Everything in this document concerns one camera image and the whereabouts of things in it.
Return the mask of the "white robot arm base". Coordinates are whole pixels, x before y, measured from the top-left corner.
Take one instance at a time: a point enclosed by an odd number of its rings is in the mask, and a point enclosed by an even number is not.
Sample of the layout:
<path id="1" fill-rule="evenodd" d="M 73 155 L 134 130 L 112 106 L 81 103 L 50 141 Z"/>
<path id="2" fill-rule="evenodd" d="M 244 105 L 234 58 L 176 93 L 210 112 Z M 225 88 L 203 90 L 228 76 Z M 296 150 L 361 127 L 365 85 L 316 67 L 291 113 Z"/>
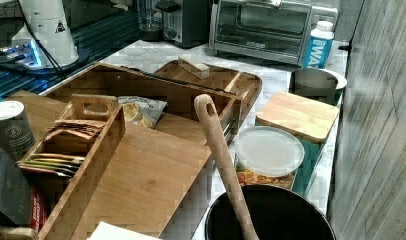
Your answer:
<path id="1" fill-rule="evenodd" d="M 24 26 L 12 38 L 27 46 L 28 57 L 19 64 L 31 70 L 67 67 L 79 59 L 67 25 L 62 0 L 19 0 Z"/>

